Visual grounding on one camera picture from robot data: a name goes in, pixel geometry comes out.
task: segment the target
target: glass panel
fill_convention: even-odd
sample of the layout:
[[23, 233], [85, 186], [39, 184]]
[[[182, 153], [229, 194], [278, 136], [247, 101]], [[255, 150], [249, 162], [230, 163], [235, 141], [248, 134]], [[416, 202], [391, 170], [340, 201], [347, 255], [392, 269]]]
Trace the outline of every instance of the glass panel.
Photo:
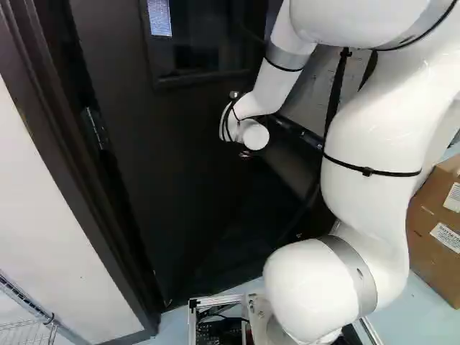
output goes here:
[[[147, 11], [149, 58], [158, 77], [252, 67], [261, 42], [244, 23], [254, 20], [244, 0], [147, 0]], [[255, 15], [265, 17], [264, 7], [261, 12]]]

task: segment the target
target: door frame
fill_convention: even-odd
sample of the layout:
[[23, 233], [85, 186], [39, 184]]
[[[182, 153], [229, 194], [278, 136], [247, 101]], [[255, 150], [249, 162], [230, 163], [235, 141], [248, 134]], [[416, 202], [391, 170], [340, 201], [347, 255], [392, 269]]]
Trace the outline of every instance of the door frame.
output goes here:
[[1, 76], [54, 181], [144, 327], [114, 339], [133, 344], [158, 333], [165, 306], [158, 286], [145, 279], [138, 258], [123, 240], [126, 225], [116, 215], [100, 167], [88, 150], [37, 13], [45, 2], [0, 0]]

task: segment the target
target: black strap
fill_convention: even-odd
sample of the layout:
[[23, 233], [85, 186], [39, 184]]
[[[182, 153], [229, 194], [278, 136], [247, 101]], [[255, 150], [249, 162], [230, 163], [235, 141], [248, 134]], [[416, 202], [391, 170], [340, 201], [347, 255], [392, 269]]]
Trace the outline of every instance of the black strap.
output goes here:
[[414, 172], [392, 172], [392, 171], [384, 171], [384, 170], [374, 170], [371, 167], [359, 167], [357, 165], [342, 162], [341, 160], [336, 160], [335, 158], [328, 156], [325, 152], [323, 152], [323, 156], [327, 160], [330, 160], [332, 163], [335, 163], [342, 167], [346, 167], [347, 169], [359, 171], [367, 178], [370, 175], [390, 176], [392, 178], [411, 178], [413, 176], [419, 175], [422, 172], [421, 169], [419, 171], [414, 171]]
[[298, 68], [298, 69], [296, 69], [296, 70], [291, 70], [291, 69], [289, 69], [289, 68], [284, 68], [284, 67], [278, 66], [276, 63], [273, 63], [272, 61], [268, 60], [268, 57], [267, 57], [267, 56], [265, 56], [265, 60], [266, 60], [270, 65], [272, 65], [273, 67], [277, 68], [278, 70], [284, 70], [285, 72], [299, 72], [299, 71], [301, 71], [301, 70], [303, 69], [303, 67], [302, 67], [302, 68]]

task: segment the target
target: white wall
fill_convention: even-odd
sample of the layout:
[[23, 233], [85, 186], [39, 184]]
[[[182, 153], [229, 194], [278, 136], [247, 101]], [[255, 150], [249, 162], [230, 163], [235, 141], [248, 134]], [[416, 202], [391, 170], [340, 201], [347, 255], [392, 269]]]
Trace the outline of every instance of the white wall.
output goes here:
[[[91, 343], [143, 329], [61, 195], [1, 78], [0, 269]], [[8, 308], [0, 304], [2, 318]]]

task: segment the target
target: white robotic arm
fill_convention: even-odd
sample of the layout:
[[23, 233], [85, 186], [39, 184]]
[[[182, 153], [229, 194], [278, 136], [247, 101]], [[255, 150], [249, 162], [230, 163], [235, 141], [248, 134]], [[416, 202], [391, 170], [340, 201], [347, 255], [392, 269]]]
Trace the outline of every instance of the white robotic arm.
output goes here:
[[430, 145], [438, 148], [431, 160], [445, 150], [433, 144], [436, 135], [452, 137], [460, 125], [436, 131], [460, 91], [455, 3], [285, 0], [253, 91], [227, 107], [233, 115], [224, 112], [221, 138], [258, 150], [267, 130], [244, 119], [282, 106], [316, 43], [389, 50], [328, 131], [321, 190], [338, 226], [277, 250], [264, 268], [273, 311], [299, 344], [331, 342], [328, 334], [385, 307], [405, 287], [408, 202], [426, 175], [419, 174]]

